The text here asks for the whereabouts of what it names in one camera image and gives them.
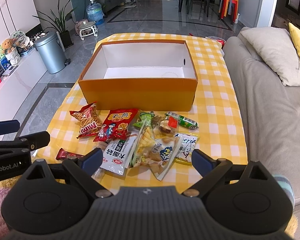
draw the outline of power outlet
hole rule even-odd
[[[72,19],[72,14],[70,13],[67,17],[66,17],[66,21],[70,21]]]

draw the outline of tile floor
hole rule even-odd
[[[33,88],[15,115],[21,127],[18,133],[5,135],[5,140],[16,136],[46,130],[55,111],[77,81],[90,60],[96,43],[114,33],[170,33],[206,37],[217,36],[227,40],[236,36],[241,24],[230,25],[229,17],[218,20],[218,5],[210,4],[207,18],[200,4],[193,4],[189,15],[185,2],[178,12],[178,0],[137,0],[135,8],[116,7],[99,25],[98,37],[89,36],[81,41],[73,32],[74,45],[66,49],[71,64],[56,74],[46,72]]]

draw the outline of black flower pot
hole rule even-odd
[[[69,48],[70,46],[73,45],[69,31],[66,31],[65,33],[60,34],[60,38],[61,38],[62,44],[65,47],[65,49]]]

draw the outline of open box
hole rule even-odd
[[[101,43],[78,82],[100,110],[189,111],[198,77],[185,41],[128,40]]]

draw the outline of green snack package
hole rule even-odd
[[[179,115],[179,114],[176,114],[173,112],[167,112],[166,115],[176,118],[179,121],[179,125],[182,127],[188,128],[190,130],[195,130],[195,129],[199,128],[198,123],[196,121],[193,121],[182,115]]]
[[[133,126],[141,128],[144,121],[147,125],[150,125],[152,117],[154,117],[153,113],[141,112],[139,115],[141,121],[134,123]]]

